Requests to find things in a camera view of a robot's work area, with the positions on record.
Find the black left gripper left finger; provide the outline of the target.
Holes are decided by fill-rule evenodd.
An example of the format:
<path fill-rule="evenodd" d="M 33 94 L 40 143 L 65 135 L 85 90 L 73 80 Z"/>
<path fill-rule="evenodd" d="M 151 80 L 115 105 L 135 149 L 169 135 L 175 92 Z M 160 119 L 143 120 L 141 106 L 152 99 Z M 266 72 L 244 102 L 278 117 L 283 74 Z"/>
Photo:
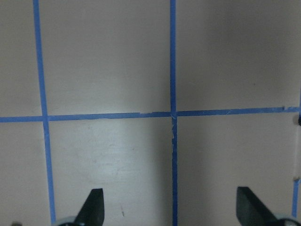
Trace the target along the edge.
<path fill-rule="evenodd" d="M 104 223 L 103 189 L 92 189 L 73 224 L 77 226 L 102 226 Z"/>

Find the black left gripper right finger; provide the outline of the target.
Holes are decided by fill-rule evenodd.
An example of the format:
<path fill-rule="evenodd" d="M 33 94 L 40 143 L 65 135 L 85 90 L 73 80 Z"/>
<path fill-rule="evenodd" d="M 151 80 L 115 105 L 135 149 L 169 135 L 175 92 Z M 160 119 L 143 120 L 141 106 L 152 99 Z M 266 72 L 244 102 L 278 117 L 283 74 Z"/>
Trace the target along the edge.
<path fill-rule="evenodd" d="M 246 186 L 237 188 L 236 216 L 241 226 L 285 226 Z"/>

